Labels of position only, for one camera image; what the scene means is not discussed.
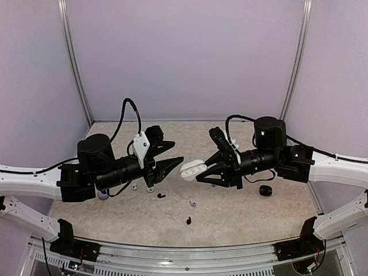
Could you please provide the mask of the white earbud charging case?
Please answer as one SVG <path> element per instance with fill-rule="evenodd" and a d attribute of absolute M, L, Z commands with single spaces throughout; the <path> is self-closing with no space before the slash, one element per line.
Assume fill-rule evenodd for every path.
<path fill-rule="evenodd" d="M 203 160 L 196 159 L 182 165 L 180 176 L 184 181 L 190 182 L 195 180 L 196 176 L 205 172 L 207 169 L 208 167 Z"/>

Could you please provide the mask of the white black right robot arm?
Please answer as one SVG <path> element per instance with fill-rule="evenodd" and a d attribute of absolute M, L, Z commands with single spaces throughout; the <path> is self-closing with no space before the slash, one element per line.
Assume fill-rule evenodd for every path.
<path fill-rule="evenodd" d="M 333 234 L 367 220 L 367 161 L 338 154 L 329 154 L 295 140 L 288 145 L 283 120 L 264 116 L 252 120 L 254 149 L 240 152 L 231 140 L 229 122 L 225 130 L 212 128 L 209 135 L 218 151 L 196 169 L 196 181 L 221 187 L 241 189 L 242 179 L 271 170 L 283 179 L 308 183 L 331 182 L 356 186 L 364 190 L 356 199 L 336 210 L 312 219 L 311 233 L 294 242 L 294 250 L 306 255 L 315 248 L 316 238 L 327 239 Z"/>

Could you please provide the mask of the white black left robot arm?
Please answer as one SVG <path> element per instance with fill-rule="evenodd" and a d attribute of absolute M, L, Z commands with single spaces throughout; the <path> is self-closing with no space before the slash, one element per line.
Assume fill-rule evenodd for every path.
<path fill-rule="evenodd" d="M 74 238 L 72 224 L 35 211 L 19 202 L 17 196 L 36 196 L 61 202 L 84 202 L 97 192 L 111 196 L 111 189 L 124 191 L 133 181 L 144 179 L 149 189 L 160 183 L 183 157 L 156 161 L 155 157 L 172 149 L 158 125 L 138 133 L 132 140 L 133 154 L 115 158 L 112 139 L 98 133 L 77 144 L 77 156 L 50 168 L 27 169 L 1 166 L 1 217 L 30 228 L 49 242 L 57 242 L 67 255 L 81 247 Z"/>

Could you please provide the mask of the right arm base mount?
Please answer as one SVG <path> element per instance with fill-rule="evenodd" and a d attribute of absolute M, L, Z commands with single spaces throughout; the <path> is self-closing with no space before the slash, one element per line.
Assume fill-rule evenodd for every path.
<path fill-rule="evenodd" d="M 314 222 L 317 217 L 307 219 L 300 232 L 299 237 L 274 244 L 278 261 L 284 261 L 325 250 L 325 241 L 314 235 Z"/>

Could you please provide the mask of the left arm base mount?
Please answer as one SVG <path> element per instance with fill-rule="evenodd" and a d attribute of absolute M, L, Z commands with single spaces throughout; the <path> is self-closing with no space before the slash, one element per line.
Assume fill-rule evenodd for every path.
<path fill-rule="evenodd" d="M 50 250 L 60 255 L 79 260 L 96 262 L 101 245 L 74 237 L 72 224 L 62 218 L 58 219 L 59 232 L 57 239 L 50 243 Z"/>

